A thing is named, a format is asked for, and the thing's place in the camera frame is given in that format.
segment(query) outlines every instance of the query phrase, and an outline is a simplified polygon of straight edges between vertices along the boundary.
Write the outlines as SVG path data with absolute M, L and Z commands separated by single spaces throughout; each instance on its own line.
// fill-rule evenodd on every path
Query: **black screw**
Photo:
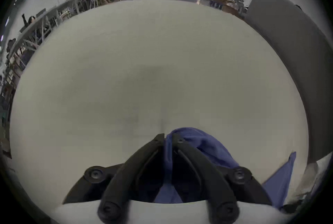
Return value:
M 243 180 L 245 177 L 245 174 L 243 171 L 237 170 L 237 171 L 235 171 L 234 176 L 235 176 L 236 180 Z
M 106 202 L 103 207 L 104 216 L 107 217 L 109 220 L 116 220 L 121 215 L 121 209 L 118 205 L 112 202 Z
M 90 175 L 93 179 L 99 179 L 100 177 L 102 177 L 103 172 L 100 171 L 99 169 L 94 169 Z

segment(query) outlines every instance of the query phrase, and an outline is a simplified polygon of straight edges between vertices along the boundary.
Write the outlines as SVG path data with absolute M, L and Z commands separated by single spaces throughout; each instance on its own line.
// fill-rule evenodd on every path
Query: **seated person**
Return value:
M 30 16 L 30 18 L 27 22 L 26 19 L 25 19 L 24 14 L 22 14 L 22 18 L 23 18 L 23 22 L 24 22 L 25 27 L 28 27 L 31 23 L 33 23 L 36 20 L 36 18 L 34 16 Z

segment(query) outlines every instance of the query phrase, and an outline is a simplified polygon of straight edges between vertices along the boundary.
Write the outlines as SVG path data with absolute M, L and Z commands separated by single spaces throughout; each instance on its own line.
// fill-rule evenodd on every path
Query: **blue towel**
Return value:
M 239 164 L 232 158 L 228 150 L 213 136 L 196 128 L 179 128 L 167 135 L 164 144 L 164 184 L 161 187 L 155 203 L 176 204 L 182 203 L 176 189 L 171 184 L 172 179 L 172 134 L 177 133 L 189 144 L 198 148 L 212 163 L 235 168 Z M 284 164 L 273 176 L 263 185 L 268 193 L 274 207 L 280 208 L 288 193 L 289 182 L 292 174 L 296 152 L 293 152 L 289 161 Z
M 262 184 L 273 206 L 276 208 L 283 206 L 284 200 L 287 197 L 295 159 L 296 152 L 292 152 L 289 160 Z

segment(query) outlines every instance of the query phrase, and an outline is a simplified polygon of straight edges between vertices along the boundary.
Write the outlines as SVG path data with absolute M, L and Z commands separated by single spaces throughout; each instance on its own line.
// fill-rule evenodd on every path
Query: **white tabletop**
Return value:
M 19 82 L 10 143 L 18 178 L 50 213 L 90 166 L 125 162 L 156 134 L 196 127 L 265 181 L 308 129 L 287 69 L 235 16 L 173 0 L 123 1 L 60 25 Z

